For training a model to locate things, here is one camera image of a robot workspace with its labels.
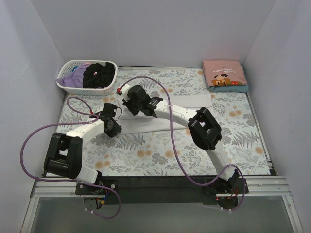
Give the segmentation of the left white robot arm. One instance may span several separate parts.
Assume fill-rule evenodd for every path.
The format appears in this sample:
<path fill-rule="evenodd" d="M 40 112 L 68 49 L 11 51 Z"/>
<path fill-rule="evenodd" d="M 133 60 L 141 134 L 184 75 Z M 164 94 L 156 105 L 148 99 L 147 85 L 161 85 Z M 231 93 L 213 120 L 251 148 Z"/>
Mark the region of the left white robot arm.
<path fill-rule="evenodd" d="M 103 181 L 99 179 L 101 174 L 83 165 L 83 147 L 103 133 L 113 138 L 121 132 L 121 125 L 114 119 L 117 109 L 118 106 L 106 103 L 96 116 L 90 118 L 95 122 L 81 125 L 66 133 L 54 133 L 48 146 L 44 170 L 47 173 L 84 182 L 92 194 L 99 194 L 104 187 Z"/>

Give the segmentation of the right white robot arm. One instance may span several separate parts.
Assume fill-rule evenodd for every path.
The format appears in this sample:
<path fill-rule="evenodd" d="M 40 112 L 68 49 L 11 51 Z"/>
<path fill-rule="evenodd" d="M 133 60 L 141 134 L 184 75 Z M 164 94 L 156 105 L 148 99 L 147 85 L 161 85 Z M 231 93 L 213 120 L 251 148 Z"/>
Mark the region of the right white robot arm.
<path fill-rule="evenodd" d="M 221 127 L 208 108 L 193 110 L 171 105 L 162 98 L 151 98 L 140 85 L 123 84 L 117 93 L 123 97 L 123 105 L 134 116 L 142 112 L 148 117 L 169 120 L 170 123 L 187 127 L 194 144 L 210 157 L 221 179 L 220 188 L 226 193 L 237 188 L 239 173 L 230 166 L 222 143 Z"/>

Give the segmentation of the floral table mat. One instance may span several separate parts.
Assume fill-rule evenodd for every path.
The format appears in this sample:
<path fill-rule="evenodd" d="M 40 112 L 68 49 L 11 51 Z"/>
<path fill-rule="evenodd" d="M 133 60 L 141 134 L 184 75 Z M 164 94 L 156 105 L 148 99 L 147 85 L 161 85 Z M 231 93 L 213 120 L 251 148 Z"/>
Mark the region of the floral table mat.
<path fill-rule="evenodd" d="M 171 99 L 208 94 L 200 69 L 150 69 L 118 72 L 115 86 L 139 84 L 150 96 Z M 222 128 L 222 143 L 231 163 L 244 175 L 270 174 L 268 159 L 248 97 L 243 93 L 212 93 L 214 116 Z M 208 155 L 193 143 L 189 130 L 130 133 L 110 138 L 102 134 L 83 149 L 85 165 L 111 176 L 214 175 Z"/>

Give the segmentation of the black garment in basket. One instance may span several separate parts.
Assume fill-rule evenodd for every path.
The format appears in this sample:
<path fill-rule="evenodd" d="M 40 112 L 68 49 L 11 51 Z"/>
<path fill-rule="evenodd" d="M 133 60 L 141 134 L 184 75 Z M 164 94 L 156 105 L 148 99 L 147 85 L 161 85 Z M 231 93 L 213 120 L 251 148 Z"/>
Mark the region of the black garment in basket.
<path fill-rule="evenodd" d="M 115 66 L 106 62 L 105 66 L 94 63 L 91 64 L 84 72 L 83 88 L 106 88 L 114 78 Z"/>

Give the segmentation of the white plastic laundry basket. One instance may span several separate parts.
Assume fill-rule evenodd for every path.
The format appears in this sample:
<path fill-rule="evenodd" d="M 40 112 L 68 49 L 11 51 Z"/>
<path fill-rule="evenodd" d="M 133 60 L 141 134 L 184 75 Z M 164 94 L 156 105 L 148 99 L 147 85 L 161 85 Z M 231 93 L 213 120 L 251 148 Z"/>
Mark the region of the white plastic laundry basket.
<path fill-rule="evenodd" d="M 69 94 L 107 96 L 117 72 L 118 66 L 112 61 L 71 60 L 59 71 L 56 85 Z"/>

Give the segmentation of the purple garment in basket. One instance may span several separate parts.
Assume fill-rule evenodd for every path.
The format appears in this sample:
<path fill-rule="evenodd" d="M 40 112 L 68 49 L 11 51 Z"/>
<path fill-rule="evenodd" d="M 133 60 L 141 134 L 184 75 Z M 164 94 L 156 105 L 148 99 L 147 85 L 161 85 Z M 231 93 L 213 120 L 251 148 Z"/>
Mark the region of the purple garment in basket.
<path fill-rule="evenodd" d="M 71 87 L 71 88 L 83 88 L 83 78 L 84 72 L 91 65 L 91 63 L 82 64 L 77 66 L 67 74 L 66 76 L 58 79 L 58 83 L 62 87 Z"/>

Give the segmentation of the folded pink t shirt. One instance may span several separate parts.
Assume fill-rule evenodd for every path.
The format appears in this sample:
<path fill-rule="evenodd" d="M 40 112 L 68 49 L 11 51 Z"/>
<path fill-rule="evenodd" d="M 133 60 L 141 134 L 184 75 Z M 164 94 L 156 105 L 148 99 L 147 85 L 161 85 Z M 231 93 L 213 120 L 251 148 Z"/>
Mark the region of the folded pink t shirt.
<path fill-rule="evenodd" d="M 239 61 L 204 60 L 203 73 L 208 87 L 244 86 L 247 84 Z"/>

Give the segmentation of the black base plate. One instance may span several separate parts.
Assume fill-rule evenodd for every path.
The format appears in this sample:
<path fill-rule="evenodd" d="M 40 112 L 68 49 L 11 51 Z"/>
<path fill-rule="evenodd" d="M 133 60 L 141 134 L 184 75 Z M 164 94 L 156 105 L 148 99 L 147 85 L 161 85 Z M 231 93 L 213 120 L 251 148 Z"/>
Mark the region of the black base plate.
<path fill-rule="evenodd" d="M 118 204 L 118 201 L 123 204 L 200 203 L 233 209 L 238 205 L 239 195 L 249 192 L 246 180 L 242 178 L 238 178 L 229 190 L 221 187 L 220 180 L 201 187 L 184 176 L 110 176 L 100 178 L 97 184 L 115 192 L 79 182 L 75 194 L 102 198 L 107 205 Z"/>

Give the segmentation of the aluminium frame rail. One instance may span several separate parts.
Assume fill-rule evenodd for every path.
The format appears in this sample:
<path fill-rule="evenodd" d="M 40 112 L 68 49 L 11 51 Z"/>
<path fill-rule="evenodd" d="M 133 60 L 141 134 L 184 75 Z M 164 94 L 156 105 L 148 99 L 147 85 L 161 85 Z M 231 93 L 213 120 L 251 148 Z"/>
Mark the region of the aluminium frame rail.
<path fill-rule="evenodd" d="M 283 198 L 287 215 L 295 233 L 302 233 L 296 208 L 294 206 L 292 192 L 284 176 L 245 176 L 249 193 L 245 196 L 281 196 Z M 69 197 L 69 198 L 90 198 L 90 195 L 76 195 L 76 183 L 68 180 L 62 182 L 35 181 L 30 203 L 21 227 L 22 233 L 29 233 L 32 228 L 35 213 L 40 197 Z"/>

